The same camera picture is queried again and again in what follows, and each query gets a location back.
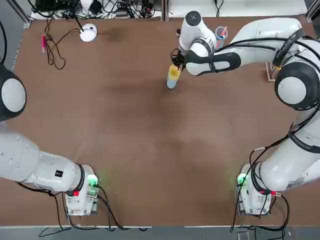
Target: floor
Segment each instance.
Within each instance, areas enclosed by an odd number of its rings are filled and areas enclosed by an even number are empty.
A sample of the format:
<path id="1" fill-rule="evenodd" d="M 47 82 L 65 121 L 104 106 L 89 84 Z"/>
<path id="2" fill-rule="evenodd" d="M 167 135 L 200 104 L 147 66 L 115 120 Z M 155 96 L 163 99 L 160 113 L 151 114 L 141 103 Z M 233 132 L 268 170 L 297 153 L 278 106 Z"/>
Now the floor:
<path id="1" fill-rule="evenodd" d="M 109 232 L 104 229 L 94 231 L 69 230 L 55 235 L 47 236 L 47 240 L 237 240 L 238 232 L 248 232 L 250 240 L 254 240 L 254 231 L 235 228 L 230 233 L 229 227 L 153 227 L 146 232 L 139 229 L 127 231 L 115 230 Z M 42 228 L 6 228 L 0 229 L 1 240 L 36 240 Z M 285 240 L 314 240 L 320 235 L 318 227 L 287 227 Z M 264 230 L 257 230 L 257 240 L 277 238 L 281 235 Z"/>

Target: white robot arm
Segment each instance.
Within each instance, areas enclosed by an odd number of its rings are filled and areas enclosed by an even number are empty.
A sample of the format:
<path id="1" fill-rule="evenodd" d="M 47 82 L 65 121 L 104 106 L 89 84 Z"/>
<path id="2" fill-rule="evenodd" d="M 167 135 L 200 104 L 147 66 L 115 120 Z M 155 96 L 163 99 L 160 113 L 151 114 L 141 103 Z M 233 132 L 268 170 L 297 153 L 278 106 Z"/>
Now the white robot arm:
<path id="1" fill-rule="evenodd" d="M 238 177 L 239 182 L 245 181 L 240 191 L 241 210 L 248 215 L 267 214 L 271 191 L 285 191 L 319 178 L 320 43 L 302 38 L 301 23 L 293 18 L 253 21 L 229 45 L 215 50 L 214 33 L 201 15 L 192 11 L 177 33 L 179 49 L 171 59 L 176 66 L 183 65 L 180 69 L 200 76 L 273 62 L 282 67 L 274 85 L 276 96 L 298 111 L 294 125 L 275 152 L 264 162 L 243 167 Z"/>
<path id="2" fill-rule="evenodd" d="M 0 178 L 65 192 L 70 215 L 96 212 L 99 181 L 91 167 L 39 150 L 3 122 L 21 114 L 26 101 L 23 83 L 0 63 Z"/>

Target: small white object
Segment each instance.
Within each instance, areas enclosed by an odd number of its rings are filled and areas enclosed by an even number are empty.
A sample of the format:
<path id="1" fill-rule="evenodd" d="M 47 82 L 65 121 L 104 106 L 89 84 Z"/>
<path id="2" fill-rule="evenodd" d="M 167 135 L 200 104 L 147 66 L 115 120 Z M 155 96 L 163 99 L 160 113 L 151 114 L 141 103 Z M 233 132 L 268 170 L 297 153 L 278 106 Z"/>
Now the small white object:
<path id="1" fill-rule="evenodd" d="M 8 110 L 17 113 L 26 104 L 26 90 L 20 81 L 9 78 L 2 85 L 1 98 Z"/>
<path id="2" fill-rule="evenodd" d="M 82 28 L 83 28 L 83 31 L 80 30 L 80 38 L 82 41 L 84 41 L 85 43 L 89 43 L 95 40 L 98 34 L 98 30 L 94 24 L 87 23 Z"/>
<path id="3" fill-rule="evenodd" d="M 94 0 L 80 0 L 81 6 L 85 11 L 88 11 L 91 4 L 94 2 Z"/>
<path id="4" fill-rule="evenodd" d="M 278 85 L 279 97 L 287 104 L 301 103 L 306 95 L 305 84 L 297 77 L 285 77 Z"/>

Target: cup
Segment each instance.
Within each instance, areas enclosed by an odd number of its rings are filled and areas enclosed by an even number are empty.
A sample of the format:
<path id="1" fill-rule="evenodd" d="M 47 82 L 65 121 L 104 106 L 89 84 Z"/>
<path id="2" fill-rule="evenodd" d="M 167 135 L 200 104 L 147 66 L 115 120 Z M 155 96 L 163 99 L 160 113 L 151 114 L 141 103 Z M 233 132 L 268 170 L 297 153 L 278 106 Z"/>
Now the cup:
<path id="1" fill-rule="evenodd" d="M 216 46 L 215 46 L 216 50 L 222 48 L 226 38 L 228 37 L 228 30 L 226 30 L 225 33 L 223 34 L 224 29 L 225 29 L 224 26 L 218 26 L 215 29 L 214 34 L 215 34 L 215 39 L 216 39 Z"/>

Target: pen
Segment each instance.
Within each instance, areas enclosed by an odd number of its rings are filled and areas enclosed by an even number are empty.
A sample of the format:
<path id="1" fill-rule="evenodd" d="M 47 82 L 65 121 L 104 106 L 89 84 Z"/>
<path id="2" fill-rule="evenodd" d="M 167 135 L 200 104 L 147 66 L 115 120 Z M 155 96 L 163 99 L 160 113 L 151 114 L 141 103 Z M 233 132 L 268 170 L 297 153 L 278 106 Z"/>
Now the pen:
<path id="1" fill-rule="evenodd" d="M 42 34 L 42 52 L 45 53 L 46 52 L 46 39 L 45 39 L 45 35 Z"/>

